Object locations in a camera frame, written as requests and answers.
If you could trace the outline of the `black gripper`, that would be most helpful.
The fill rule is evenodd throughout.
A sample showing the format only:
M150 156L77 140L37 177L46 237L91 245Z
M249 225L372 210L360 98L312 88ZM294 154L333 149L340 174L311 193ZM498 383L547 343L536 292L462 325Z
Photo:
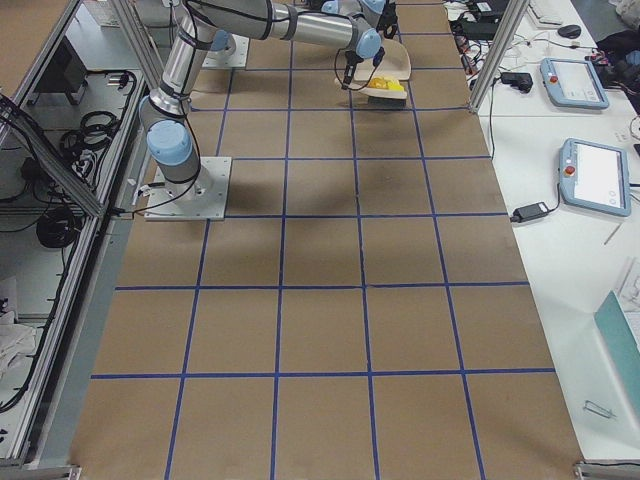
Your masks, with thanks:
M346 66L345 66L344 72L355 73L357 70L357 66L363 62L367 63L368 70L375 71L380 65L380 63L382 62L384 55L385 55L385 49L383 47L380 47L378 51L374 54L374 56L369 59L363 58L362 56L357 54L355 51L346 51L345 52Z

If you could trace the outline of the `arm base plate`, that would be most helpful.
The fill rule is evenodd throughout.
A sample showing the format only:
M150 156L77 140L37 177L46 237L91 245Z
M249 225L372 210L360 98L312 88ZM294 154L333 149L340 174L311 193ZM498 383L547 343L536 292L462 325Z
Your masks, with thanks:
M248 60L250 39L218 30L203 61L208 70L244 69Z
M163 186L149 194L149 209L143 211L149 221L199 221L225 219L231 157L202 157L200 173L194 185L167 183L156 168L154 181Z

